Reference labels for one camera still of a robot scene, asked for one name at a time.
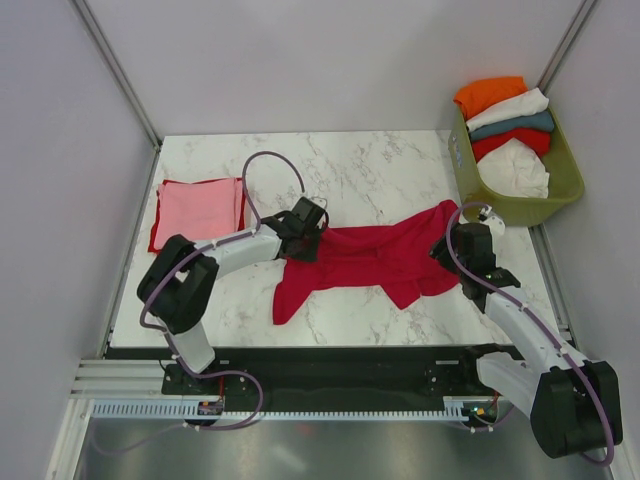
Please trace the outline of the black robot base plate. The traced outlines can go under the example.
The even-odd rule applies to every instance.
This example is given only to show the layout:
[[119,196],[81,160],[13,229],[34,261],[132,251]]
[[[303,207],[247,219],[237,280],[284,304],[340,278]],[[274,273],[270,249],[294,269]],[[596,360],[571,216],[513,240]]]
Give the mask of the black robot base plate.
[[421,407],[451,397],[490,397],[475,371],[476,350],[495,346],[514,359],[513,346],[222,347],[196,380],[171,360],[168,348],[109,348],[109,360],[164,361],[165,394],[215,395],[260,409],[278,406]]

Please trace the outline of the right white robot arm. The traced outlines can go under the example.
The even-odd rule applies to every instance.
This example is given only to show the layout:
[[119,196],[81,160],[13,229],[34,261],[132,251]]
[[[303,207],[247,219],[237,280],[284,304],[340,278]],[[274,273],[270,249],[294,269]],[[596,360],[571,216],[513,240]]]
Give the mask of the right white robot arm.
[[452,220],[430,256],[456,274],[464,296],[509,337],[514,359],[495,346],[476,350],[458,368],[467,392],[487,387],[526,415],[542,451],[551,458],[605,450],[611,463],[623,440],[618,376],[565,341],[527,303],[520,282],[497,265],[490,228]]

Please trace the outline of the crimson red t shirt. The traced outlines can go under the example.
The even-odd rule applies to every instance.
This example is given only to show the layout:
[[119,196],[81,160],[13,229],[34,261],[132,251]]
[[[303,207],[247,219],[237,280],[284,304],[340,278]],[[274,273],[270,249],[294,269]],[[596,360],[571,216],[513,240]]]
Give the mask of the crimson red t shirt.
[[444,200],[394,225],[328,228],[316,261],[286,261],[274,291],[273,323],[286,324],[315,291],[379,286],[401,310],[423,296],[448,292],[458,277],[429,252],[456,209],[454,201]]

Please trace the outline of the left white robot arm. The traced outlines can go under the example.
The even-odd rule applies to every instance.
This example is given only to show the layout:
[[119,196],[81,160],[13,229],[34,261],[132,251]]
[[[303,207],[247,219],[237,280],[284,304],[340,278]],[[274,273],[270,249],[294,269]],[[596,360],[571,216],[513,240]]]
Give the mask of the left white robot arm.
[[258,263],[316,261],[328,223],[326,209],[302,197],[292,209],[228,236],[197,244],[177,234],[166,241],[137,287],[139,323],[163,335],[196,392],[211,392],[220,378],[202,324],[215,282]]

